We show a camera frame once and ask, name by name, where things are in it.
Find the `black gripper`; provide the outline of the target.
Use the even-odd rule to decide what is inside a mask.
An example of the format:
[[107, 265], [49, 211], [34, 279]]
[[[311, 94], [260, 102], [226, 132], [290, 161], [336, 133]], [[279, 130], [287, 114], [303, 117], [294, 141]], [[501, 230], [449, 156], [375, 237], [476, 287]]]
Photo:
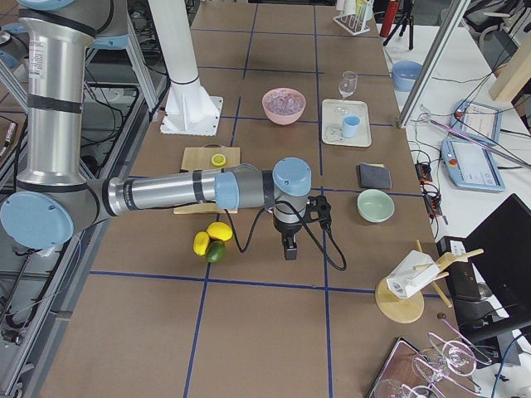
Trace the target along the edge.
[[304, 228], [308, 234], [310, 223], [318, 222], [321, 229], [332, 236], [331, 205], [324, 195], [307, 197], [305, 203], [295, 206], [291, 201], [277, 199], [274, 207], [274, 227], [283, 239], [285, 260], [297, 258], [296, 233]]

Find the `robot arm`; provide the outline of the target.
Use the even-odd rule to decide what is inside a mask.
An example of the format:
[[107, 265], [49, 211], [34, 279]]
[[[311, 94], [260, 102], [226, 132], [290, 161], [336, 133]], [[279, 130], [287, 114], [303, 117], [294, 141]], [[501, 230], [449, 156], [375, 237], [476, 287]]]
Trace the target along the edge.
[[16, 68], [28, 58], [29, 34], [19, 22], [1, 26], [1, 60], [10, 68]]
[[27, 165], [1, 206], [2, 226], [16, 242], [42, 250], [127, 211], [209, 202], [225, 211], [271, 211], [288, 260], [300, 229], [318, 222], [330, 231], [330, 205], [310, 195], [311, 170], [299, 158], [265, 171], [243, 164], [158, 178], [83, 177], [85, 52], [100, 38], [127, 39], [126, 3], [23, 1], [19, 19], [29, 34]]

